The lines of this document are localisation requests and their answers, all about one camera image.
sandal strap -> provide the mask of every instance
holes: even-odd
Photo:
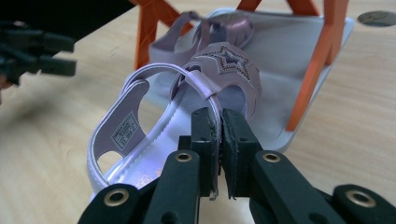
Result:
[[[175,46],[180,38],[181,30],[190,21],[200,22],[199,26],[195,27],[192,46],[187,50],[176,52]],[[229,42],[242,48],[253,36],[253,31],[253,25],[248,16],[242,13],[226,13],[205,19],[194,11],[183,12],[169,31],[149,46],[150,61],[183,66],[196,52],[206,48],[210,43]]]
[[[181,30],[190,21],[200,21],[201,24],[194,33],[192,46],[182,52],[175,52],[175,45],[180,38]],[[169,31],[160,39],[149,46],[150,61],[152,63],[173,63],[183,65],[189,61],[191,56],[209,44],[209,23],[200,18],[193,11],[183,12],[172,24]]]
[[[102,155],[109,151],[115,151],[122,157],[130,153],[140,153],[135,151],[134,148],[146,138],[146,135],[141,130],[137,119],[138,107],[149,89],[149,83],[146,79],[163,71],[176,72],[192,82],[198,81],[192,72],[168,63],[149,64],[128,76],[121,96],[96,127],[89,143],[88,174],[95,193],[110,184],[98,165],[98,160]],[[193,87],[200,95],[205,95],[205,89],[198,86]],[[215,124],[219,144],[220,103],[216,95],[206,99],[210,104],[209,114]]]
[[[186,77],[186,81],[195,89],[201,89],[205,99],[227,87],[238,86],[246,98],[245,119],[252,118],[256,102],[262,95],[262,86],[259,70],[244,51],[228,42],[210,44],[195,54],[184,68],[194,77]]]

orange stand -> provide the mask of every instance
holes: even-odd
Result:
[[[155,40],[158,21],[171,26],[180,16],[164,0],[129,0],[140,6],[139,28],[137,31],[136,54],[134,57],[134,68],[137,69],[149,62],[149,45]],[[183,34],[192,28],[191,24],[184,27]]]
[[[135,68],[139,68],[149,62],[149,44],[155,40],[157,22],[163,21],[166,25],[171,26],[179,13],[164,0],[130,1],[140,6],[135,55]],[[255,11],[260,2],[261,0],[241,0],[237,9]],[[288,3],[295,15],[319,15],[312,0],[288,0]],[[325,65],[331,64],[338,54],[347,15],[347,3],[347,0],[324,1],[324,25],[286,126],[287,131],[295,131],[299,125],[305,110],[309,106],[320,72]],[[186,27],[184,32],[187,32],[190,28],[191,26]]]

screw hole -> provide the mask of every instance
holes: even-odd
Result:
[[[177,224],[179,223],[177,214],[174,212],[167,212],[161,217],[162,224]]]
[[[280,158],[274,153],[265,153],[264,155],[262,155],[262,158],[265,161],[269,161],[269,162],[279,162],[280,161]]]
[[[176,155],[176,160],[177,161],[190,161],[191,160],[191,154],[189,153],[179,153]]]
[[[325,216],[319,213],[309,214],[309,219],[315,224],[329,224],[329,220]]]
[[[375,200],[370,195],[359,190],[353,189],[347,191],[346,197],[353,203],[362,207],[371,208],[376,206]]]
[[[109,207],[119,206],[125,203],[129,198],[128,190],[113,189],[105,197],[105,205]]]

star emblem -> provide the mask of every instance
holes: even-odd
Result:
[[[221,46],[219,50],[204,53],[203,56],[216,59],[220,74],[236,72],[241,75],[250,85],[252,85],[247,69],[250,64],[250,60],[247,57],[240,55],[225,46]]]

lavender sandal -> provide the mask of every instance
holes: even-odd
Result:
[[[145,135],[137,111],[149,89],[147,78],[163,71],[177,73],[177,82],[163,115]],[[128,76],[119,99],[93,132],[88,148],[88,174],[93,192],[114,183],[144,187],[160,175],[167,156],[177,148],[179,136],[191,134],[194,110],[209,108],[219,142],[221,109],[239,110],[249,119],[261,93],[257,68],[241,49],[228,43],[209,45],[184,68],[169,63],[140,68]],[[109,151],[123,158],[104,175],[97,161]]]

